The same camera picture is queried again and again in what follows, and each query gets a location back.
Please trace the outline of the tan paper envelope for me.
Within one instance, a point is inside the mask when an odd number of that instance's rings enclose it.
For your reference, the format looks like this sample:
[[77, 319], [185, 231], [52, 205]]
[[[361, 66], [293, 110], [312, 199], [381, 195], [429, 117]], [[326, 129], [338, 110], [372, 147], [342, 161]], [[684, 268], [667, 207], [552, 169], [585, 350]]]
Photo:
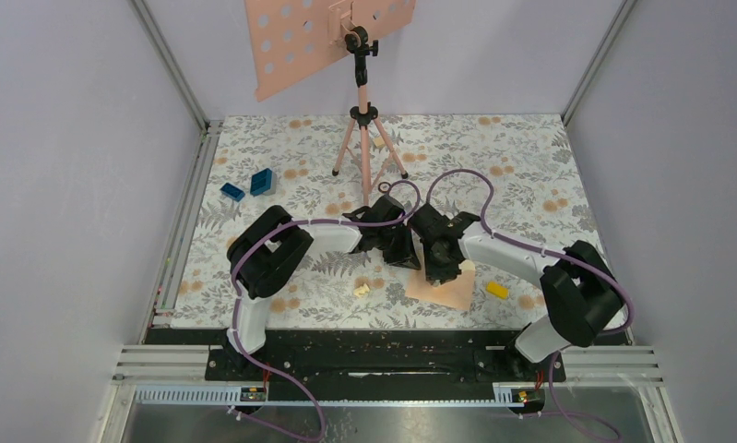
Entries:
[[465, 260], [459, 265], [459, 270], [460, 274], [453, 281], [438, 285], [425, 280], [425, 268], [411, 270], [405, 285], [405, 294], [422, 302], [469, 311], [474, 293], [476, 267], [472, 261]]

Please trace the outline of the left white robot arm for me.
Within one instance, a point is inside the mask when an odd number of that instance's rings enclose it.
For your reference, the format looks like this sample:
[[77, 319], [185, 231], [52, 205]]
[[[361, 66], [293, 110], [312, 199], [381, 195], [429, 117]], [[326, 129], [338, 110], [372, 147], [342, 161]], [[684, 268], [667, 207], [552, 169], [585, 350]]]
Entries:
[[272, 297], [291, 279], [303, 259], [320, 253], [367, 253], [377, 249], [386, 265], [419, 270], [407, 211], [390, 196], [336, 219], [295, 220], [280, 205], [265, 210], [227, 251], [231, 281], [238, 292], [226, 335], [233, 348], [227, 365], [250, 379], [262, 370], [260, 350]]

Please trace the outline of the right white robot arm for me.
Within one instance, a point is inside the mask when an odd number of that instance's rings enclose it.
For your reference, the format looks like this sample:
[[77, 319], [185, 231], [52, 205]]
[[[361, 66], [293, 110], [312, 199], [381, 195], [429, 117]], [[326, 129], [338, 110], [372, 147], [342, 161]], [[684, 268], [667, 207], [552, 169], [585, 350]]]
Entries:
[[541, 290], [547, 313], [510, 342], [507, 371], [520, 380], [537, 374], [545, 358], [568, 346], [589, 347], [625, 305], [596, 248], [576, 241], [563, 251], [546, 250], [520, 237], [491, 231], [468, 212], [452, 218], [430, 204], [409, 220], [420, 238], [428, 282], [449, 282], [465, 260], [486, 264]]

